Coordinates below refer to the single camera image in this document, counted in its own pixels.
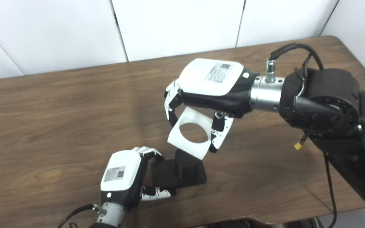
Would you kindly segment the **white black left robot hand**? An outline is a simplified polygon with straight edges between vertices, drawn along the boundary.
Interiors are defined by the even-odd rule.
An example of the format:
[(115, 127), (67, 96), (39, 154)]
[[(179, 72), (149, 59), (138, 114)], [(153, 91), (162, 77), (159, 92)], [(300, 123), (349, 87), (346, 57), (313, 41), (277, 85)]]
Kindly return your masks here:
[(115, 203), (130, 211), (141, 201), (175, 196), (175, 189), (143, 185), (152, 158), (165, 160), (157, 149), (146, 146), (113, 153), (100, 182), (101, 204)]

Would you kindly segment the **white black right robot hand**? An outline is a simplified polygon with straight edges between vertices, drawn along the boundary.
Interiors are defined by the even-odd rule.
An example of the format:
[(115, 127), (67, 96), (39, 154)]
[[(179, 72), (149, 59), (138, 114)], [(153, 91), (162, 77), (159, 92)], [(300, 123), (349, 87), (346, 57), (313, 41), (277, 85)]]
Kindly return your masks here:
[(181, 104), (214, 110), (209, 151), (216, 153), (233, 119), (254, 110), (251, 89), (257, 76), (238, 62), (194, 59), (164, 92), (168, 122), (177, 123), (175, 109)]

